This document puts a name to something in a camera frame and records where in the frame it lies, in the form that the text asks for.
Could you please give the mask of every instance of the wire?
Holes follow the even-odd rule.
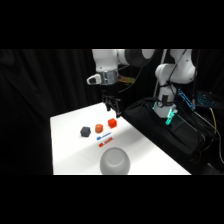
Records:
[[[208,166],[210,166],[213,170],[215,170],[217,173],[219,173],[220,174],[220,171],[218,171],[217,169],[215,169],[210,163],[207,163],[208,164]]]
[[[173,95],[174,95],[174,99],[175,99],[176,96],[177,96],[177,92],[176,92],[176,94],[174,93],[174,91],[173,91],[173,84],[170,85],[170,88],[171,88],[171,90],[172,90],[172,93],[173,93]]]
[[[198,130],[198,145],[197,145],[197,149],[198,149],[199,154],[200,154],[198,161],[195,162],[195,163],[199,163],[201,161],[201,150],[199,149],[199,145],[200,145],[200,133],[199,133],[199,128],[198,128],[198,122],[197,122],[196,114],[194,114],[194,120],[195,120],[196,128]]]
[[[216,133],[217,133],[217,123],[216,123],[216,119],[215,119],[215,114],[214,114],[212,108],[210,108],[210,110],[211,110],[211,112],[212,112],[212,117],[213,117],[213,119],[214,119],[214,124],[215,124],[215,133],[214,133],[214,134],[216,135]],[[214,142],[214,138],[212,139],[211,144],[210,144],[206,149],[204,149],[202,152],[205,152],[206,150],[208,150],[208,149],[211,147],[211,145],[212,145],[213,142]]]
[[[198,119],[198,120],[197,120],[198,124],[203,128],[203,130],[206,132],[206,134],[208,135],[208,137],[214,139],[214,136],[210,136],[211,134],[210,134],[209,131],[207,130],[208,128],[207,128],[207,127],[204,127],[204,124],[201,124],[201,123],[199,122],[199,119],[200,119],[200,118],[197,117],[197,119]]]
[[[183,111],[183,113],[185,113],[185,108],[183,108],[183,107],[185,107],[186,105],[184,104],[184,105],[182,105],[183,104],[183,102],[182,101],[176,101],[176,103],[178,103],[178,108],[179,109],[181,109],[182,111]],[[188,118],[190,118],[191,119],[191,124],[190,123],[187,123],[190,127],[192,127],[195,131],[197,131],[194,127],[193,127],[193,118],[190,116],[190,117],[188,117]],[[204,127],[198,120],[197,120],[197,123],[203,128],[203,130],[206,132],[206,134],[209,136],[209,137],[211,137],[211,134],[208,132],[208,128],[210,129],[210,126],[208,125],[208,126],[206,126],[206,127]],[[204,142],[205,142],[205,136],[200,132],[200,134],[201,134],[201,136],[203,137],[203,139],[204,139]]]
[[[160,65],[163,65],[164,62],[165,62],[167,50],[168,49],[164,49],[164,51],[163,51],[162,60],[161,60],[161,64]],[[153,97],[156,97],[156,95],[157,95],[158,85],[159,85],[159,80],[157,79]]]
[[[137,76],[137,78],[135,79],[135,83],[136,83],[138,77],[140,76],[140,74],[141,74],[143,68],[144,68],[144,67],[142,67],[141,70],[139,71],[138,76]],[[123,93],[124,91],[128,90],[129,88],[131,88],[134,84],[132,84],[132,85],[129,86],[128,88],[126,88],[126,89],[124,89],[124,90],[122,90],[122,91],[120,91],[120,92],[118,92],[118,93]]]
[[[196,109],[196,97],[197,97],[197,75],[198,75],[198,64],[199,64],[199,59],[200,59],[200,52],[201,49],[199,49],[198,52],[198,57],[197,57],[197,62],[196,62],[196,67],[195,67],[195,73],[194,73],[194,82],[193,82],[193,93],[192,93],[192,109]]]
[[[177,114],[177,116],[181,119],[181,120],[183,120],[189,127],[191,127],[194,131],[196,131],[196,132],[198,132],[198,130],[197,129],[195,129],[192,125],[190,125],[184,118],[182,118],[179,114]],[[201,134],[201,136],[202,136],[202,138],[204,139],[204,142],[205,142],[205,136],[202,134],[202,133],[200,133]]]
[[[217,132],[217,134],[219,135],[219,157],[222,161],[222,163],[224,164],[223,158],[222,158],[222,138],[221,135],[219,133],[219,131],[217,130],[216,127],[214,127],[212,124],[210,124],[209,121],[207,121],[205,118],[203,118],[200,114],[198,114],[197,112],[194,112],[198,117],[200,117],[202,120],[204,120],[206,123],[208,123],[212,128],[214,128]]]
[[[185,49],[185,50],[184,50],[184,52],[183,52],[183,54],[180,56],[180,58],[179,58],[178,62],[175,64],[174,69],[173,69],[173,71],[172,71],[172,72],[171,72],[171,74],[170,74],[170,77],[169,77],[169,82],[170,82],[170,79],[171,79],[171,77],[172,77],[172,75],[173,75],[173,73],[174,73],[174,71],[175,71],[176,67],[178,66],[178,64],[179,64],[180,60],[182,59],[182,57],[184,56],[184,54],[185,54],[185,52],[186,52],[186,51],[187,51],[187,49]]]

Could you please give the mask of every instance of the white table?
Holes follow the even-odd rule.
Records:
[[[55,175],[101,175],[100,159],[113,147],[123,149],[131,161],[129,175],[190,175],[154,143],[123,118],[110,129],[108,120],[116,119],[114,111],[107,112],[103,103],[51,118],[53,168]],[[102,124],[114,140],[104,145],[97,141],[95,126]],[[89,138],[81,137],[83,127],[91,128]]]

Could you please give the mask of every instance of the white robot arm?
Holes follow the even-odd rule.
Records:
[[[89,85],[101,85],[103,102],[117,117],[123,111],[122,100],[118,99],[118,65],[143,67],[153,57],[155,49],[93,49],[98,74],[91,76]]]
[[[98,74],[87,80],[89,85],[101,85],[103,102],[108,111],[113,108],[117,117],[123,111],[118,95],[118,65],[143,67],[153,57],[155,49],[93,49]],[[195,67],[191,60],[192,49],[172,49],[171,56],[176,64],[162,64],[156,70],[160,93],[154,107],[161,118],[169,118],[175,111],[176,88],[172,83],[188,84],[194,80]]]
[[[192,49],[172,49],[170,54],[176,64],[163,64],[156,70],[160,92],[154,110],[161,118],[167,118],[175,108],[174,98],[177,90],[172,83],[189,84],[195,75],[195,66],[191,59]]]

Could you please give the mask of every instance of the cable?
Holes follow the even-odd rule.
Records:
[[[182,59],[182,57],[183,57],[184,54],[186,53],[186,51],[187,51],[187,49],[185,49],[184,52],[183,52],[183,54],[180,56],[178,62],[175,64],[174,69],[173,69],[173,71],[171,72],[170,77],[169,77],[169,79],[168,79],[168,84],[170,84],[170,88],[171,88],[171,90],[172,90],[172,92],[173,92],[174,98],[176,97],[176,94],[177,94],[177,93],[176,93],[176,94],[174,93],[173,88],[172,88],[172,84],[170,83],[170,79],[171,79],[171,77],[172,77],[174,71],[176,70],[176,68],[177,68],[177,66],[178,66],[178,64],[179,64],[179,62],[180,62],[180,60]]]
[[[210,124],[209,121],[207,121],[205,118],[203,118],[200,114],[198,114],[197,112],[194,112],[194,113],[198,117],[200,117],[202,120],[204,120],[206,123],[208,123],[212,128],[214,128],[216,130],[217,134],[219,135],[219,157],[220,157],[222,163],[224,164],[224,161],[223,161],[223,158],[222,158],[222,138],[221,138],[221,135],[220,135],[219,131],[212,124]]]
[[[198,64],[199,64],[200,52],[201,52],[201,49],[199,49],[199,52],[198,52],[198,57],[197,57],[197,62],[196,62],[196,67],[195,67],[195,73],[194,73],[193,93],[192,93],[192,109],[193,110],[196,109],[196,97],[197,97],[197,88],[196,88],[197,79],[196,78],[197,78],[197,75],[198,75]]]
[[[182,108],[181,104],[180,104],[179,102],[178,102],[178,104],[179,104],[179,107],[181,108],[181,110],[185,113],[185,110]],[[199,131],[199,127],[198,127],[198,122],[197,122],[197,117],[196,117],[196,115],[194,114],[193,116],[194,116],[194,118],[191,117],[191,119],[192,119],[192,124],[196,127],[196,130],[197,130],[197,140],[198,140],[197,151],[199,152],[199,159],[198,159],[198,161],[195,162],[195,163],[199,163],[199,162],[201,161],[201,150],[200,150],[200,148],[199,148],[199,145],[200,145],[200,135],[201,135],[202,137],[203,137],[203,135],[202,135],[202,133]]]
[[[181,120],[183,120],[189,127],[191,127],[194,131],[196,131],[196,132],[198,132],[198,130],[197,129],[195,129],[192,125],[190,125],[184,118],[182,118],[179,114],[177,114],[177,116],[181,119]],[[200,133],[201,134],[201,136],[202,136],[202,138],[204,139],[204,142],[205,142],[205,136],[202,134],[202,133]]]
[[[164,49],[164,51],[163,51],[163,56],[162,56],[162,60],[161,60],[161,64],[160,64],[160,65],[163,65],[163,64],[164,64],[164,61],[165,61],[165,58],[166,58],[167,50],[168,50],[168,49]],[[154,90],[154,95],[153,95],[153,97],[156,97],[156,95],[157,95],[158,85],[159,85],[159,80],[157,79],[156,87],[155,87],[155,90]]]
[[[204,126],[204,123],[203,124],[201,124],[201,122],[200,121],[202,121],[199,117],[197,117],[197,122],[198,122],[198,124],[203,128],[203,130],[206,132],[206,134],[208,135],[208,137],[209,137],[209,139],[211,138],[211,141],[212,141],[212,139],[214,139],[214,136],[211,136],[211,134],[210,134],[210,132],[208,131],[208,127],[209,127],[209,129],[211,128],[210,126],[208,126],[208,127],[205,127]]]
[[[185,113],[185,108],[183,108],[184,106],[186,106],[185,104],[184,105],[182,105],[183,104],[183,102],[182,101],[176,101],[176,103],[178,103],[178,108],[179,109],[181,109],[182,110],[182,112],[183,113]],[[197,131],[194,127],[193,127],[193,118],[190,116],[190,117],[188,117],[188,119],[190,119],[190,123],[187,123],[191,128],[193,128],[195,131]],[[198,120],[197,120],[197,123],[203,128],[203,130],[206,132],[206,134],[209,136],[209,137],[211,137],[211,138],[213,138],[213,136],[211,136],[211,134],[208,132],[208,130],[207,129],[210,129],[210,126],[208,125],[208,126],[206,126],[206,127],[204,127]]]
[[[142,67],[141,70],[140,70],[140,72],[138,73],[138,76],[137,76],[137,78],[135,79],[135,83],[136,83],[138,77],[140,76],[140,74],[141,74],[143,68],[144,68],[144,67]],[[118,93],[123,93],[124,91],[128,90],[129,88],[131,88],[134,84],[132,84],[132,85],[129,86],[128,88],[126,88],[126,89],[124,89],[124,90],[122,90],[122,91],[120,91],[120,92],[118,92]]]
[[[216,135],[216,132],[217,132],[217,123],[216,123],[216,119],[215,119],[215,114],[214,114],[212,108],[210,108],[210,110],[212,112],[212,117],[214,119],[214,124],[215,124],[215,133],[214,134]],[[204,149],[202,152],[205,152],[206,150],[208,150],[211,147],[211,145],[212,145],[213,142],[214,142],[214,138],[212,139],[212,142],[210,143],[210,145],[206,149]]]
[[[173,75],[173,73],[174,73],[174,71],[175,71],[177,65],[179,64],[180,60],[182,59],[182,57],[184,56],[184,54],[185,54],[186,51],[187,51],[187,49],[184,50],[184,52],[183,52],[183,54],[180,56],[178,62],[177,62],[176,65],[174,66],[174,69],[173,69],[173,71],[172,71],[171,74],[170,74],[170,77],[169,77],[169,79],[168,79],[168,82],[170,82],[170,79],[171,79],[171,77],[172,77],[172,75]]]

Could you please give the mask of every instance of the black hexagonal block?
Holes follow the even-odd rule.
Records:
[[[91,130],[89,127],[83,127],[82,130],[81,130],[81,135],[82,137],[89,137],[91,134]]]

